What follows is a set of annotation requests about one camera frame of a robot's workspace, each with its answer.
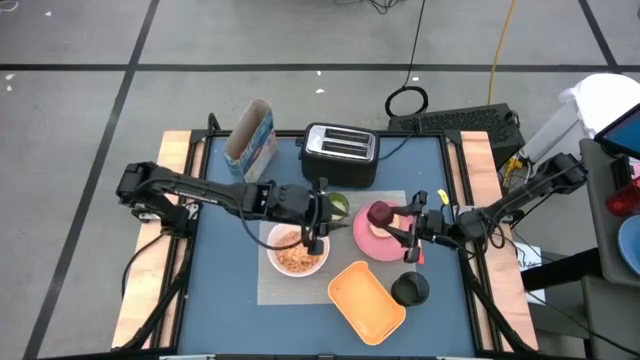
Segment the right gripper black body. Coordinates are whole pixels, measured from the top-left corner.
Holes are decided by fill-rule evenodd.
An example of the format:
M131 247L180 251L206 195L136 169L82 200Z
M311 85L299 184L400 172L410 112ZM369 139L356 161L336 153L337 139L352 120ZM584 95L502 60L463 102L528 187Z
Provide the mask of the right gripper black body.
M448 237L448 225L444 215L439 210L424 211L428 194L424 190L418 191L406 206L406 216L413 220L410 226L409 246L405 251L405 262L416 263L420 257L421 241L427 241L440 246L452 248L453 243Z

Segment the pale pink bowl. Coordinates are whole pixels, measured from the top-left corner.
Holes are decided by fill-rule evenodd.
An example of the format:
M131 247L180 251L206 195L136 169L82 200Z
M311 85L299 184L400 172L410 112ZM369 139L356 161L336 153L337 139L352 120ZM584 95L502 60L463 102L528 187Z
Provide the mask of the pale pink bowl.
M287 233L289 231L296 231L299 232L301 234L301 230L299 227L293 226L293 225L287 225L287 224L277 224L273 227L273 229L270 231L268 238L267 238L267 244L272 246L272 247L276 247L276 241L284 234ZM330 242L329 242L329 238L328 237L324 237L321 238L321 241L323 242L323 253L320 255L321 256L321 260L309 271L307 272L303 272L303 273L291 273L286 271L281 265L279 265L275 259L275 252L277 250L284 250L284 247L277 247L277 250L271 250L268 249L267 250L267 256L269 258L269 261L271 262L271 264L276 268L277 271L279 271L280 273L289 276L289 277L306 277L306 276L310 276L312 274L314 274L315 272L317 272L326 262L326 260L328 259L328 254L329 254L329 250L330 250Z

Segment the pink plate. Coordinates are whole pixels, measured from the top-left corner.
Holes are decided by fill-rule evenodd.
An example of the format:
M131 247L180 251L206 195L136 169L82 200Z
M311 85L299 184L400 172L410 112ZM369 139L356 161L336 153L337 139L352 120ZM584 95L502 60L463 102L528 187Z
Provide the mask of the pink plate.
M399 261L404 258L407 248L394 238L377 238L369 229L367 212L371 204L364 205L353 221L353 235L356 245L367 256L383 262Z

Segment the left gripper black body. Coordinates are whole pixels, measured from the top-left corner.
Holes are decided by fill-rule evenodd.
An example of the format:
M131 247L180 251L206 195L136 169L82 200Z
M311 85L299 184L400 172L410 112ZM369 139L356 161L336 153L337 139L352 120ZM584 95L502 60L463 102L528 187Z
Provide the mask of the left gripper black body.
M301 243L309 255L322 255L324 241L331 222L331 201L326 190L328 180L324 177L308 189L299 185L282 185L276 189L277 202L272 212L273 221L299 225Z

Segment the black table frame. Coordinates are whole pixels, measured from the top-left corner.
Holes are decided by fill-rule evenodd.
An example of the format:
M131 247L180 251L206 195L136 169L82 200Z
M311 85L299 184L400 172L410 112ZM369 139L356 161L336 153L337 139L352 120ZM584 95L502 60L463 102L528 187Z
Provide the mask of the black table frame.
M303 179L294 140L303 130L276 130L281 146L267 167L278 184ZM412 195L427 190L428 206L440 206L435 191L444 186L458 200L445 135L430 134L409 140L391 159L382 162L374 190L404 190ZM249 240L241 221L217 206L204 205L195 240L188 240L186 270L178 280L178 325L170 345L154 350L164 355L212 354L216 358L435 358L512 353L481 349L479 313L471 304L461 254L439 245L426 245L426 275L430 296L426 305L409 308L408 320L390 340L369 346L356 335L335 305L257 305L259 255L266 249Z

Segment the bagel half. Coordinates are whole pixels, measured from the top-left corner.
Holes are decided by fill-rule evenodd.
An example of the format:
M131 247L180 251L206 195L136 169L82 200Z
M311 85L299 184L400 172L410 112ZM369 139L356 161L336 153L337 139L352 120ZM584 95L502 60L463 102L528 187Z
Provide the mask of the bagel half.
M395 215L393 217L392 222L389 224L389 226L392 227L392 228L398 228L400 225L401 225L401 219L400 219L400 217L398 215ZM387 232L383 228L379 228L379 227L374 226L372 223L369 224L369 229L370 229L371 233L377 238L389 238L389 237L391 237L391 234L389 232Z

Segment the white paper sheet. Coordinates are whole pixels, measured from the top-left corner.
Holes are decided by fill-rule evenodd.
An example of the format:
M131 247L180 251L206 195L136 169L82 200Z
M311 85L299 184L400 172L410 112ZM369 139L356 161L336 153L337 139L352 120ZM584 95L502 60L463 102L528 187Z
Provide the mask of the white paper sheet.
M530 246L524 243L514 243L517 261L521 272L542 265L542 252L537 246ZM543 305L545 301L545 291L536 290L526 293L527 301L531 304Z

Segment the grey side table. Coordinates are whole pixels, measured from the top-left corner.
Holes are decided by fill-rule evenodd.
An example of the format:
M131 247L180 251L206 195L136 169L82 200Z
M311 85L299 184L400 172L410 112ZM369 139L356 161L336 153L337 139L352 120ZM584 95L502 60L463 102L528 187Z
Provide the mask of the grey side table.
M615 159L588 138L579 142L579 148L588 170L587 191L603 277L611 283L640 287L640 275L627 265L618 247L618 231L626 218L610 213L606 207L606 199L616 191L611 168Z

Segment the black computer tower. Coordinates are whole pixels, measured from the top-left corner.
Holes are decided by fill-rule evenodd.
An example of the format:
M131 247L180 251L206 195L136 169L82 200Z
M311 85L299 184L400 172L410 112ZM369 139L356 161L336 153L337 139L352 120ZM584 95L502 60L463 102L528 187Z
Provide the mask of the black computer tower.
M497 169L525 145L518 114L506 103L392 117L388 130L415 134L486 132Z

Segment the black and chrome toaster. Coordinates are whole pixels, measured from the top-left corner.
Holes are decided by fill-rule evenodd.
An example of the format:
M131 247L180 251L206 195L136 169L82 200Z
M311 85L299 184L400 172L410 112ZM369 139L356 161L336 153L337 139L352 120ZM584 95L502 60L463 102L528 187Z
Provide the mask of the black and chrome toaster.
M310 181L326 178L332 186L368 188L376 178L380 137L364 128L312 123L305 129L299 158Z

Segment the dark brown avocado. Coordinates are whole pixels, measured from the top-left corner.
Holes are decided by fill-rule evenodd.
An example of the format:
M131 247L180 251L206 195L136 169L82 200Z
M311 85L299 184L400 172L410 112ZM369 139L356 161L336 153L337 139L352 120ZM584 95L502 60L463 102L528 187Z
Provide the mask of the dark brown avocado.
M386 228L394 221L392 208L383 201L374 202L367 212L367 220L376 228Z

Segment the blue cereal box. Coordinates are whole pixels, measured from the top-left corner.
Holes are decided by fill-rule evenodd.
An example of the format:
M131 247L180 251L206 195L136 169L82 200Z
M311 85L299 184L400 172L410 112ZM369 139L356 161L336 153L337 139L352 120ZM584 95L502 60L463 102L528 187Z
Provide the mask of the blue cereal box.
M236 179L257 182L277 151L271 106L254 99L225 143L226 164Z

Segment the wooden side board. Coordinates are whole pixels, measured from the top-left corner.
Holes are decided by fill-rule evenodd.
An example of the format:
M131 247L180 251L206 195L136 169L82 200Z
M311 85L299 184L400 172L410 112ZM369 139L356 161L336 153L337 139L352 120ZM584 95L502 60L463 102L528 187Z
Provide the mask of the wooden side board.
M500 200L502 193L488 135L486 132L462 132L461 138L473 203L478 207L489 206ZM501 249L489 244L485 260L496 306L521 339L537 350L516 249L509 242Z
M165 131L156 162L176 172L183 172L191 131ZM113 347L129 341L150 315L161 293L170 238L163 236L144 250L133 262L126 280Z

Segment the green cup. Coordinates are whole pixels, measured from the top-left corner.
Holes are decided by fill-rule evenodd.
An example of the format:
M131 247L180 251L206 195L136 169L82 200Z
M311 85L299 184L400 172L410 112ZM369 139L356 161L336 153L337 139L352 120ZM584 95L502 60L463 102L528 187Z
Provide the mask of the green cup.
M350 205L345 195L337 192L328 194L332 205L331 216L333 221L339 221L349 216Z

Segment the grey cabinet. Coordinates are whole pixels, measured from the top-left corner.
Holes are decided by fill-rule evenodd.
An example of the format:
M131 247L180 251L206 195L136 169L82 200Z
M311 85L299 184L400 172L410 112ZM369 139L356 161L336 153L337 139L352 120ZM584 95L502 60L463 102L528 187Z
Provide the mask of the grey cabinet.
M598 360L640 360L640 288L596 277L581 280L589 329L631 351L590 336Z

